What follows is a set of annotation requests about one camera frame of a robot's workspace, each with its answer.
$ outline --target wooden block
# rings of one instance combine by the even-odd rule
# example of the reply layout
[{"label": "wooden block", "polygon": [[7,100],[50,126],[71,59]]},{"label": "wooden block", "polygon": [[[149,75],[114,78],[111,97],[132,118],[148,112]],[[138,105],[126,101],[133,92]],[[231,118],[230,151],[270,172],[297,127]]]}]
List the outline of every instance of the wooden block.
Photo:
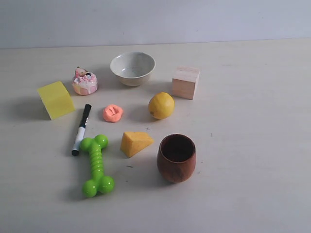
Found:
[{"label": "wooden block", "polygon": [[74,111],[72,99],[61,81],[37,89],[51,120]]},{"label": "wooden block", "polygon": [[198,85],[200,69],[179,66],[173,75],[173,95],[192,100]]},{"label": "wooden block", "polygon": [[131,158],[153,142],[154,140],[145,132],[124,132],[121,150],[128,158]]}]

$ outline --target cup rim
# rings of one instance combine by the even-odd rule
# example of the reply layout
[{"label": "cup rim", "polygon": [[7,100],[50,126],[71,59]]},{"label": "cup rim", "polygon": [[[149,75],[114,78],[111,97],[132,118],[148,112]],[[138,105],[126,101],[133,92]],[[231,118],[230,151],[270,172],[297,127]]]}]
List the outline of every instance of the cup rim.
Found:
[{"label": "cup rim", "polygon": [[[114,72],[114,71],[112,70],[112,63],[115,62],[119,57],[125,56],[125,55],[127,55],[127,54],[131,54],[131,53],[140,53],[140,54],[144,54],[145,56],[148,56],[149,58],[151,58],[152,61],[153,61],[153,63],[154,63],[152,69],[151,69],[148,73],[146,73],[146,74],[144,74],[144,75],[135,76],[135,77],[126,77],[126,76],[122,76],[122,75],[117,74],[116,72]],[[138,79],[138,78],[143,78],[143,77],[145,77],[145,76],[151,74],[152,71],[155,69],[155,67],[156,67],[156,61],[155,61],[155,59],[154,59],[152,56],[150,56],[149,54],[146,54],[146,53],[140,52],[140,51],[130,51],[130,52],[121,53],[121,54],[119,54],[118,56],[116,56],[115,58],[113,58],[113,59],[111,60],[111,62],[110,62],[110,70],[111,70],[111,72],[112,72],[113,74],[115,74],[116,76],[121,77],[121,78],[125,78],[125,79]]]},{"label": "cup rim", "polygon": [[[182,136],[182,137],[186,138],[187,140],[189,140],[189,141],[191,142],[191,144],[192,144],[192,146],[193,146],[193,153],[192,153],[192,155],[191,155],[188,159],[186,159],[186,160],[184,160],[184,161],[181,161],[181,162],[176,162],[176,161],[172,161],[172,160],[168,159],[166,156],[164,156],[163,151],[162,151],[162,144],[163,144],[163,142],[165,141],[165,139],[167,139],[168,137],[172,137],[172,136]],[[183,134],[180,134],[180,133],[173,133],[173,134],[170,134],[170,135],[167,135],[166,137],[164,137],[164,138],[162,139],[161,143],[160,143],[159,150],[160,150],[160,152],[161,152],[162,157],[163,157],[165,160],[167,160],[167,161],[169,161],[169,162],[171,162],[171,163],[175,163],[175,164],[182,164],[182,163],[185,163],[186,161],[188,161],[189,159],[191,159],[191,158],[196,154],[196,151],[195,151],[195,144],[194,144],[194,142],[192,141],[192,139],[189,138],[189,137],[187,137],[187,136],[185,136],[185,135],[183,135]]]}]

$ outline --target white bowl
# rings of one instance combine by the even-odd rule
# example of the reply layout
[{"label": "white bowl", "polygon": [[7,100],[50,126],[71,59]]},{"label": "white bowl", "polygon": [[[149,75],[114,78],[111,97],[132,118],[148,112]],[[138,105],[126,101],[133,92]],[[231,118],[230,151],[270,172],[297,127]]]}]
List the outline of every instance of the white bowl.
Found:
[{"label": "white bowl", "polygon": [[155,60],[143,52],[126,52],[110,63],[111,71],[127,86],[139,86],[149,80],[155,66]]}]

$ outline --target brown wooden cup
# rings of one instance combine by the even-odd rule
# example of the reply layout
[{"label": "brown wooden cup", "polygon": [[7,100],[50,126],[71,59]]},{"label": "brown wooden cup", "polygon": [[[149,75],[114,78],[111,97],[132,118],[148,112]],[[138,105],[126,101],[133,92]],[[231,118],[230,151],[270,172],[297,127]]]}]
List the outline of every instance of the brown wooden cup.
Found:
[{"label": "brown wooden cup", "polygon": [[156,163],[166,180],[173,183],[187,180],[196,164],[194,142],[182,134],[166,136],[160,143]]}]

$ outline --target white marker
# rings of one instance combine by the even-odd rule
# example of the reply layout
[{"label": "white marker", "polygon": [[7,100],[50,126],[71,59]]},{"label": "white marker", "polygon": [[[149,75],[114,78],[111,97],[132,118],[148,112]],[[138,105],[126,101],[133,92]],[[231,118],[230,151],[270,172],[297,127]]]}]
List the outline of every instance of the white marker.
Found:
[{"label": "white marker", "polygon": [[80,142],[82,141],[84,137],[84,132],[86,131],[86,124],[87,124],[89,112],[91,111],[91,107],[92,106],[89,104],[86,104],[84,107],[84,111],[83,111],[82,119],[79,125],[76,141],[74,142],[74,145],[71,151],[71,154],[73,156],[79,155],[79,146],[80,146]]}]

